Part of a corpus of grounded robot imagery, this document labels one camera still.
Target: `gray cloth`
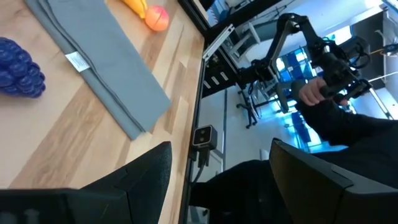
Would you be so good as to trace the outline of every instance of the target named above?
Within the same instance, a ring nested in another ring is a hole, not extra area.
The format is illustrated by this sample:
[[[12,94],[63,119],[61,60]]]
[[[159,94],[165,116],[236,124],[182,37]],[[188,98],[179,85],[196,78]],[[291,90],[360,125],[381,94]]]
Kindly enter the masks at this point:
[[[65,54],[79,51],[81,75],[127,133],[150,130],[170,100],[103,0],[25,0]]]

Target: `wooden tabletop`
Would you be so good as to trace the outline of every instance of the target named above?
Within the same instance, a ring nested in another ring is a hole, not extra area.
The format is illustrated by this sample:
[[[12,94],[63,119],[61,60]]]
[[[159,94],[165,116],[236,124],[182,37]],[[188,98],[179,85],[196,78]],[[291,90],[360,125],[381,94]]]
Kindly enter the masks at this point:
[[[203,37],[177,0],[147,4],[166,8],[167,31],[151,32],[120,0],[107,1],[172,102],[151,132],[130,141],[23,0],[0,1],[0,36],[26,49],[47,78],[39,99],[0,96],[0,188],[80,188],[171,141],[159,223],[178,222]]]

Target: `hand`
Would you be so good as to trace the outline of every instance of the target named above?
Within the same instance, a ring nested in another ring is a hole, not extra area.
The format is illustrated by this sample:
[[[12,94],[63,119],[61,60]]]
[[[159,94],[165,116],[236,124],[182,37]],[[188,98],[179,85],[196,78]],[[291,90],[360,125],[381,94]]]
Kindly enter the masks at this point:
[[[310,80],[298,93],[300,99],[309,106],[315,106],[319,104],[321,101],[325,100],[325,98],[320,93],[320,88],[325,86],[326,82],[323,78],[317,77]],[[347,100],[343,100],[340,102],[340,105],[346,106],[348,104]]]

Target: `small black camera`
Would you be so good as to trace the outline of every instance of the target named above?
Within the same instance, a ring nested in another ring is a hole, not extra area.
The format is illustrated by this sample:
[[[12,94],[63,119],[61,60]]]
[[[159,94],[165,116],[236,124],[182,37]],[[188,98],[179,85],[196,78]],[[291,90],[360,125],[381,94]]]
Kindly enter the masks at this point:
[[[193,147],[198,150],[201,148],[216,149],[217,136],[217,131],[212,125],[197,128],[193,133]]]

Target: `blue grapes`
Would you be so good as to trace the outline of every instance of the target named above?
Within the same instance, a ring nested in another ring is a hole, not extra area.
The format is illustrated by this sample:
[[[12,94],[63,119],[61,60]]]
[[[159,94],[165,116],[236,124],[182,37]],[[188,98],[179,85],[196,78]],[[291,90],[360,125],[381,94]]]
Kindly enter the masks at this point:
[[[26,50],[0,37],[0,93],[38,98],[45,90],[44,80],[40,67]]]

